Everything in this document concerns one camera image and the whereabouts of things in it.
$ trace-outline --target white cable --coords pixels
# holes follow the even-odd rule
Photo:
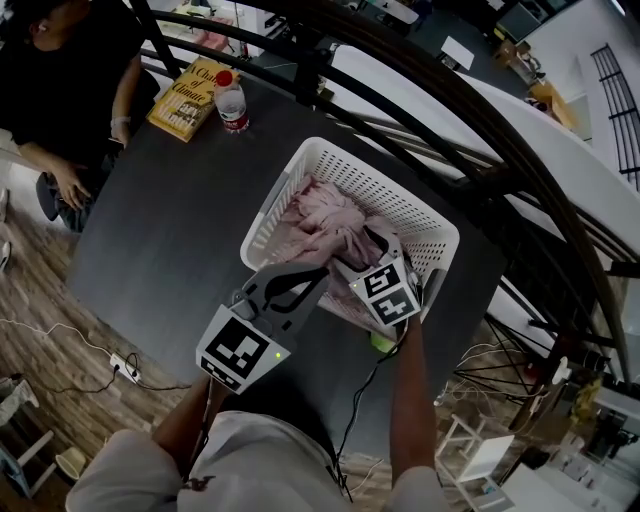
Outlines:
[[[462,366],[464,363],[466,363],[470,359],[474,359],[476,357],[484,356],[484,355],[487,355],[487,354],[495,354],[495,353],[498,353],[498,352],[506,352],[506,351],[522,353],[520,350],[516,350],[515,348],[507,348],[507,349],[500,349],[500,350],[489,350],[487,352],[482,352],[481,354],[476,354],[476,355],[473,355],[473,356],[469,356],[466,359],[463,359],[462,361],[460,361],[458,366]]]
[[[467,380],[463,375],[457,375],[457,376],[460,377],[461,379]],[[509,393],[508,391],[482,391],[482,392],[488,395],[507,395],[507,396],[515,396],[516,398],[533,398],[534,396],[538,396],[543,391],[544,391],[544,388],[540,389],[540,391],[532,395],[519,395],[518,393]]]
[[[560,392],[566,387],[566,384],[563,386],[560,386],[560,388],[558,388],[558,390],[553,394],[553,397],[549,400],[549,404],[547,405],[546,409],[544,410],[544,412],[542,412],[537,418],[536,421],[533,422],[533,425],[531,425],[531,427],[529,428],[529,430],[527,430],[527,432],[525,434],[522,434],[523,436],[528,436],[529,434],[531,434],[531,431],[536,428],[536,426],[538,425],[538,423],[540,423],[540,420],[542,419],[542,417],[547,414],[549,412],[549,410],[551,409],[551,407],[553,406],[553,404],[555,403],[556,399],[558,398],[558,395],[560,394]],[[535,414],[535,412],[532,412],[529,417],[527,418],[527,421],[524,422],[524,424],[516,431],[512,432],[512,434],[519,434],[520,432],[522,432],[524,430],[524,428],[529,425],[529,423],[531,422],[531,418],[533,418],[533,415]]]
[[[286,64],[276,64],[275,66],[265,66],[262,69],[276,69],[276,68],[282,68],[285,66],[293,66],[295,64],[297,64],[297,62],[287,62]]]
[[[489,395],[487,395],[486,392],[482,391],[481,389],[477,388],[476,386],[474,386],[473,384],[469,384],[469,387],[458,391],[458,388],[462,385],[462,384],[466,384],[465,380],[460,381],[458,384],[456,384],[451,391],[449,392],[449,394],[451,395],[451,398],[453,398],[456,402],[459,402],[460,400],[462,400],[467,393],[471,392],[471,391],[475,391],[476,393],[476,408],[478,409],[478,411],[480,413],[482,413],[482,411],[480,411],[480,408],[478,407],[478,393],[482,393],[484,395],[485,400],[487,401],[487,405],[489,406],[489,411],[491,412],[491,418],[493,419],[498,419],[498,417],[495,415],[494,411],[493,411],[493,407],[491,406],[491,401],[489,400]],[[462,393],[463,396],[460,398],[456,398],[455,393]]]
[[[473,345],[472,347],[469,347],[469,350],[467,350],[464,354],[462,354],[462,357],[460,359],[463,359],[469,352],[471,352],[474,348],[478,348],[478,347],[491,347],[491,348],[496,348],[500,345],[500,343],[494,343],[493,345],[491,343],[478,343],[477,345]]]
[[[380,464],[382,464],[384,462],[384,459],[380,459],[378,462],[376,462],[373,466],[371,466],[371,468],[369,469],[369,472],[367,473],[367,476],[364,477],[364,480],[362,482],[360,482],[358,485],[356,485],[353,489],[351,489],[349,491],[349,493],[353,494],[355,491],[357,491],[358,489],[360,489],[360,487],[362,487],[364,485],[364,483],[369,479],[369,477],[371,476],[371,473],[373,472],[373,470],[375,468],[377,468]]]
[[[22,322],[16,322],[14,320],[7,320],[5,318],[0,318],[0,323],[17,325],[19,327],[26,327],[27,329],[29,329],[29,330],[31,330],[31,331],[33,331],[35,333],[44,334],[45,336],[49,336],[57,327],[64,327],[65,329],[69,329],[70,331],[77,332],[80,335],[80,337],[82,338],[82,341],[84,341],[89,347],[91,347],[91,348],[93,348],[95,350],[101,350],[102,352],[107,354],[107,357],[109,359],[111,359],[111,354],[109,353],[109,351],[107,349],[102,348],[102,347],[98,347],[97,345],[92,345],[91,343],[89,343],[86,340],[86,338],[82,335],[82,333],[78,329],[76,329],[75,327],[70,327],[68,325],[57,323],[53,327],[51,327],[51,329],[49,329],[48,331],[41,331],[40,329],[36,329],[35,327],[31,327],[30,325],[23,324]]]

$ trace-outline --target book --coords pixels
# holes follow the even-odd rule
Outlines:
[[[216,75],[224,69],[229,68],[198,57],[162,95],[147,115],[147,120],[189,142],[215,107]],[[238,73],[231,72],[236,79]]]

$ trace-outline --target white laundry basket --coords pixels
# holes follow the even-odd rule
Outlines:
[[[424,319],[453,261],[460,240],[458,230],[411,192],[319,137],[302,143],[271,189],[242,243],[240,255],[244,264],[258,270],[277,261],[269,240],[300,182],[308,174],[319,181],[333,183],[367,215],[381,215],[396,227],[414,269],[422,276],[422,282],[427,283]],[[320,305],[349,322],[395,339],[395,330],[384,329],[366,310],[349,307],[328,294]]]

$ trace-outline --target pink towel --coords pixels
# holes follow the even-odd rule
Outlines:
[[[331,258],[340,256],[355,268],[376,265],[382,256],[364,226],[377,233],[392,233],[394,227],[383,217],[366,218],[356,204],[340,193],[333,183],[307,176],[282,215],[289,226],[276,251],[279,261],[305,261],[325,265],[331,272],[329,293],[351,296],[348,283],[334,268]]]
[[[218,18],[217,16],[213,16],[211,21],[217,21],[218,23],[223,23],[224,25],[233,25],[233,20],[227,18]],[[227,36],[223,36],[222,34],[216,34],[215,32],[208,32],[206,30],[202,31],[202,35],[196,40],[196,44],[201,46],[206,46],[207,48],[211,48],[213,50],[224,50],[229,44],[229,38]]]

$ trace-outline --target dark table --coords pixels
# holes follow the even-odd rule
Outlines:
[[[214,112],[188,144],[145,124],[118,161],[78,244],[72,293],[141,352],[183,381],[200,375],[195,347],[213,314],[252,272],[240,245],[300,144],[333,142],[411,190],[456,225],[460,244],[424,322],[431,389],[469,347],[505,267],[498,249],[403,164],[322,114],[243,81],[251,127],[228,135]],[[297,377],[338,443],[353,393],[380,353],[368,335],[317,308],[278,370]],[[394,361],[362,400],[348,448],[388,456]]]

